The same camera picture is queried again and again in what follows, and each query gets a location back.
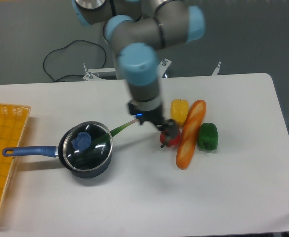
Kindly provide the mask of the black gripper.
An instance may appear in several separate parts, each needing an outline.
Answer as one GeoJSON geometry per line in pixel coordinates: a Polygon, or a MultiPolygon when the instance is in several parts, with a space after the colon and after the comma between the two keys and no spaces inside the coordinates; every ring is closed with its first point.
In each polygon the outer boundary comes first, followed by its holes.
{"type": "Polygon", "coordinates": [[[160,103],[153,109],[140,109],[139,105],[132,100],[127,104],[129,113],[135,116],[140,125],[144,122],[150,122],[154,126],[162,125],[162,132],[165,134],[177,134],[177,124],[173,119],[164,120],[163,106],[160,103]]]}

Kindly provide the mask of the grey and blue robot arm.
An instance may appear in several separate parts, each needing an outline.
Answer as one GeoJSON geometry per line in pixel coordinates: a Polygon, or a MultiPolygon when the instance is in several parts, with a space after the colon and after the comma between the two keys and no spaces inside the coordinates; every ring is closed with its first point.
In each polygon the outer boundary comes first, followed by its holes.
{"type": "Polygon", "coordinates": [[[112,49],[117,77],[127,82],[132,97],[130,114],[164,131],[168,122],[156,53],[201,38],[206,28],[202,10],[183,0],[150,0],[153,15],[143,19],[139,0],[74,0],[72,5],[81,23],[104,22],[103,36],[112,49]]]}

